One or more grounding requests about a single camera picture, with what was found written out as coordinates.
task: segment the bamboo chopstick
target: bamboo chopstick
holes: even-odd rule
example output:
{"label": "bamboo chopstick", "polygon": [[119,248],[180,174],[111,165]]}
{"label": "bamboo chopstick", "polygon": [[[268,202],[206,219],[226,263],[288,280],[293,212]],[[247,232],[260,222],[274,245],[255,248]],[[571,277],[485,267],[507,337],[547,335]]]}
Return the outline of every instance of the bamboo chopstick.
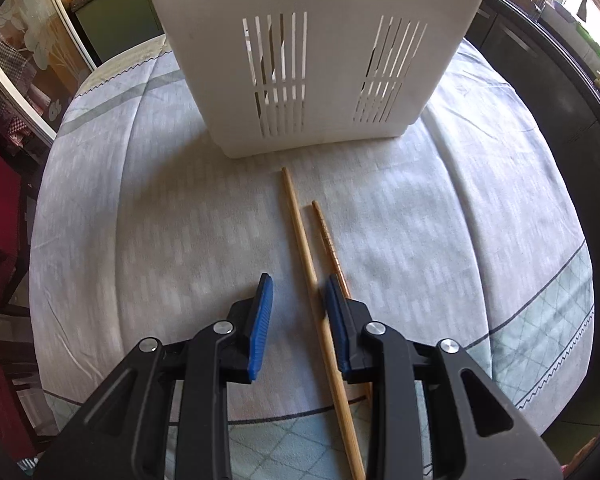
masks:
{"label": "bamboo chopstick", "polygon": [[315,274],[314,261],[311,257],[311,250],[306,239],[306,232],[302,224],[300,208],[298,206],[298,198],[294,189],[291,175],[286,168],[282,168],[282,178],[285,183],[286,196],[291,210],[291,218],[296,233],[296,241],[298,242],[298,250],[300,251],[300,259],[302,260],[302,268],[304,269],[304,277],[306,286],[309,292],[309,303],[311,311],[314,315],[314,323],[318,331],[318,341],[322,350],[322,358],[324,367],[327,371],[329,388],[331,397],[335,406],[340,434],[344,444],[349,468],[351,471],[352,480],[365,480],[365,469],[360,456],[360,448],[358,447],[358,439],[356,438],[356,430],[353,426],[353,418],[349,409],[349,401],[342,382],[342,376],[338,371],[336,363],[336,354],[333,349],[333,339],[331,338],[331,330],[329,322],[324,313],[320,302],[320,291],[318,290],[318,277]]}
{"label": "bamboo chopstick", "polygon": [[[331,238],[329,228],[327,227],[327,221],[324,219],[324,215],[322,214],[322,209],[320,209],[320,204],[318,204],[317,200],[314,200],[313,202],[311,202],[311,205],[314,206],[315,215],[318,217],[318,223],[320,224],[320,234],[322,235],[322,243],[324,244],[324,249],[329,254],[331,265],[333,266],[333,270],[336,273],[336,276],[338,277],[338,282],[340,283],[342,293],[344,294],[345,298],[351,300],[352,297],[349,291],[349,286],[347,285],[347,280],[344,277],[344,272],[342,272],[342,267],[340,266],[338,255],[336,254],[336,247],[333,243],[333,238]],[[373,399],[371,383],[365,384],[365,395],[367,400],[371,402]]]}

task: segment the metal screw cap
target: metal screw cap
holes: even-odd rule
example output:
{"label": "metal screw cap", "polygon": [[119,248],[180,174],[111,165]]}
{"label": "metal screw cap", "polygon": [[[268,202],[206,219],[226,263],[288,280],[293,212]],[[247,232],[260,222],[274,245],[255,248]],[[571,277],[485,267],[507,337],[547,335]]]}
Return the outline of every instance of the metal screw cap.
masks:
{"label": "metal screw cap", "polygon": [[234,326],[229,321],[218,321],[214,325],[214,332],[217,334],[230,334]]}
{"label": "metal screw cap", "polygon": [[153,352],[158,348],[158,340],[153,337],[142,339],[138,345],[141,352]]}
{"label": "metal screw cap", "polygon": [[443,339],[440,341],[440,348],[448,354],[455,354],[460,349],[460,345],[453,339]]}
{"label": "metal screw cap", "polygon": [[372,321],[365,326],[367,332],[373,335],[382,335],[386,332],[386,327],[379,321]]}

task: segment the white plastic basket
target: white plastic basket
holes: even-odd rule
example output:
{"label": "white plastic basket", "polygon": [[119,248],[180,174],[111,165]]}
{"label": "white plastic basket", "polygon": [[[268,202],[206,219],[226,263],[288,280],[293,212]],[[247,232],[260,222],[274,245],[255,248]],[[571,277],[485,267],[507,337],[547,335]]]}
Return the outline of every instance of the white plastic basket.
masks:
{"label": "white plastic basket", "polygon": [[153,0],[230,157],[400,136],[480,1]]}

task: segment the black cabinet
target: black cabinet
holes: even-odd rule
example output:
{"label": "black cabinet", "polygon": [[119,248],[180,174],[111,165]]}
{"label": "black cabinet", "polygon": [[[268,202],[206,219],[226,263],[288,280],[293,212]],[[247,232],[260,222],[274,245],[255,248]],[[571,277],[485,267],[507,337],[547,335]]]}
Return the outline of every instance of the black cabinet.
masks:
{"label": "black cabinet", "polygon": [[102,62],[163,34],[151,0],[78,1],[74,8],[82,30]]}
{"label": "black cabinet", "polygon": [[481,52],[515,88],[552,151],[596,120],[560,67],[506,18],[497,17]]}
{"label": "black cabinet", "polygon": [[493,26],[496,15],[496,11],[491,9],[491,7],[484,2],[478,8],[474,20],[471,22],[469,30],[465,35],[465,38],[467,38],[475,48],[480,49],[482,47],[487,34]]}
{"label": "black cabinet", "polygon": [[[578,213],[593,267],[596,323],[600,324],[600,124],[596,121],[560,146],[555,163]],[[592,359],[600,362],[600,330],[594,335]]]}

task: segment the red chair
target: red chair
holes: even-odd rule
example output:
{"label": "red chair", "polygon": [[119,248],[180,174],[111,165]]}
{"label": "red chair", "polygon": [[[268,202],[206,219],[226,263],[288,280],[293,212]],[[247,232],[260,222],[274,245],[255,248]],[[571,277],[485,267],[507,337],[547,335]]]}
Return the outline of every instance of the red chair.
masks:
{"label": "red chair", "polygon": [[10,313],[8,312],[10,299],[29,269],[25,210],[26,194],[22,190],[21,177],[0,157],[0,313],[2,314]]}
{"label": "red chair", "polygon": [[12,460],[33,458],[44,446],[24,412],[16,387],[0,366],[0,442]]}

